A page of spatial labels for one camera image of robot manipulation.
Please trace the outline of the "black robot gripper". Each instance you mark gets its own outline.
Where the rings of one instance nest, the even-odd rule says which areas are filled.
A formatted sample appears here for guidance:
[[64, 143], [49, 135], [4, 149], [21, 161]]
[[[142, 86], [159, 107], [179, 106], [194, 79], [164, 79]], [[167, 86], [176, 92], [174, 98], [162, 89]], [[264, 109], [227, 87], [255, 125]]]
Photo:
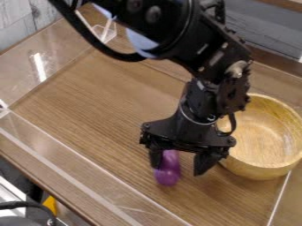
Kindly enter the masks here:
[[228, 114], [231, 129], [222, 132], [216, 121], [200, 121], [186, 107], [179, 107], [175, 114], [142, 124], [139, 143], [148, 149], [150, 164], [160, 168], [163, 151], [175, 149], [195, 153], [194, 175], [203, 175], [228, 155], [236, 139], [231, 136], [236, 129], [235, 114]]

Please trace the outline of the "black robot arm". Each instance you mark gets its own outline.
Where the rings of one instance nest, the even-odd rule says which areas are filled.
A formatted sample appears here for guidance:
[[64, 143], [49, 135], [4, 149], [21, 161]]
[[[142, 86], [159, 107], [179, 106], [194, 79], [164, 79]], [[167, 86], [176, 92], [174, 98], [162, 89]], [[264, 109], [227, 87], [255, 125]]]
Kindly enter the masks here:
[[192, 79], [176, 112], [142, 124], [139, 143], [154, 169], [163, 164], [166, 150], [175, 149], [195, 155], [194, 174], [204, 174], [236, 144], [216, 121], [227, 117], [235, 124], [235, 113], [251, 101], [252, 58], [244, 40], [227, 28], [224, 0], [88, 0], [125, 28], [133, 53], [120, 53], [97, 40], [64, 0], [48, 2], [104, 55], [124, 62], [166, 59], [187, 69]]

